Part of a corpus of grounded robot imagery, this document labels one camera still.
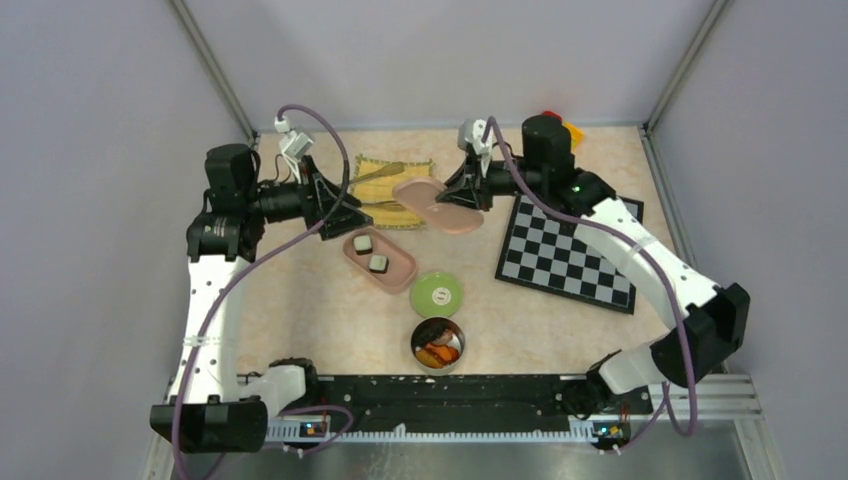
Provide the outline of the pink lunch box lid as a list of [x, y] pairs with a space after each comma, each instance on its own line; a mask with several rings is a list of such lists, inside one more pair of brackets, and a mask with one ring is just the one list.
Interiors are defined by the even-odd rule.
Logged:
[[480, 211], [437, 201], [437, 196], [445, 189], [445, 185], [435, 178], [414, 177], [395, 185], [392, 196], [428, 226], [443, 233], [462, 235], [480, 228], [484, 223]]

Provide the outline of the white rice sushi cube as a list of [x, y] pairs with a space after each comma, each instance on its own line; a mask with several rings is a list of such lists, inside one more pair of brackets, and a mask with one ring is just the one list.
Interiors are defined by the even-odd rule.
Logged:
[[388, 271], [389, 259], [385, 255], [372, 255], [368, 262], [368, 270], [376, 274], [385, 274]]

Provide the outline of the silver metal tongs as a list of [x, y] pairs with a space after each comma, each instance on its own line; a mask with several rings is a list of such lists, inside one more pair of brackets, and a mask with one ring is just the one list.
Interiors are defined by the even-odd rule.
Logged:
[[396, 201], [393, 189], [411, 177], [404, 162], [359, 160], [348, 192], [361, 202], [362, 207], [404, 211], [405, 208]]

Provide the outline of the pink lunch box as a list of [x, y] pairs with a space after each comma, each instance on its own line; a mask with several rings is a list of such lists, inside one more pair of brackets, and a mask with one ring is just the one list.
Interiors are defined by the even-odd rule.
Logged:
[[405, 291], [418, 274], [414, 257], [373, 227], [351, 233], [342, 251], [356, 271], [389, 294]]

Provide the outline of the dark seaweed roll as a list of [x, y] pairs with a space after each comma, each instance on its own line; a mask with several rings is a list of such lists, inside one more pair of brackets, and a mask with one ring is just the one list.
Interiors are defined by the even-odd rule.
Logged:
[[414, 333], [431, 341], [432, 338], [440, 337], [445, 331], [453, 332], [454, 324], [446, 318], [429, 318], [422, 321]]

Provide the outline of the brown meat piece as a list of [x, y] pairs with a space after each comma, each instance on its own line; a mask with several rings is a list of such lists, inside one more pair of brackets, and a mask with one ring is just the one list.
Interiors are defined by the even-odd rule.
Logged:
[[444, 346], [450, 345], [454, 340], [454, 332], [452, 330], [445, 329], [439, 335], [434, 336], [432, 339], [428, 340], [426, 344], [428, 346]]

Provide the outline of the orange chicken drumstick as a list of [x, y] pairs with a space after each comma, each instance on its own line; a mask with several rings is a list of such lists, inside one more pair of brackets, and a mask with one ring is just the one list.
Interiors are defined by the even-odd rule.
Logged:
[[432, 354], [438, 355], [444, 365], [452, 364], [460, 357], [460, 352], [450, 345], [428, 346], [428, 350]]

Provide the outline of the orange fried food piece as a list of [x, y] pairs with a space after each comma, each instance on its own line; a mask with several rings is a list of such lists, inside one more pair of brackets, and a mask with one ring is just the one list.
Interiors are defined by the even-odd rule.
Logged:
[[444, 367], [441, 358], [427, 350], [416, 351], [415, 358], [422, 366], [429, 369], [442, 369]]

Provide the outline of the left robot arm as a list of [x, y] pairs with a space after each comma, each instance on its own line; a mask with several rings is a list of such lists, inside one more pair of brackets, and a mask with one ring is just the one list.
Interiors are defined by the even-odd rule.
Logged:
[[282, 251], [258, 256], [266, 226], [301, 218], [307, 227], [301, 239], [317, 234], [328, 240], [372, 222], [348, 192], [347, 155], [338, 184], [309, 155], [294, 161], [291, 182], [260, 180], [260, 166], [260, 155], [246, 144], [206, 154], [208, 187], [186, 231], [190, 300], [182, 353], [174, 384], [149, 413], [150, 427], [179, 453], [257, 452], [279, 410], [288, 405], [303, 414], [319, 404], [321, 388], [307, 377], [311, 365], [305, 360], [272, 367], [250, 393], [237, 380], [242, 283]]

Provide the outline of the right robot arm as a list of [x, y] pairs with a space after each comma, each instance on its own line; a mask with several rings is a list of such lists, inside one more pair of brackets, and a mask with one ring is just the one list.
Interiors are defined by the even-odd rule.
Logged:
[[611, 262], [655, 309], [666, 335], [611, 353], [587, 372], [586, 397], [594, 409], [612, 412], [628, 392], [649, 384], [693, 391], [742, 346], [748, 291], [696, 271], [631, 215], [613, 187], [578, 167], [560, 119], [531, 116], [520, 133], [521, 154], [514, 156], [494, 117], [465, 121], [457, 138], [465, 159], [438, 202], [487, 211], [496, 196], [525, 196]]

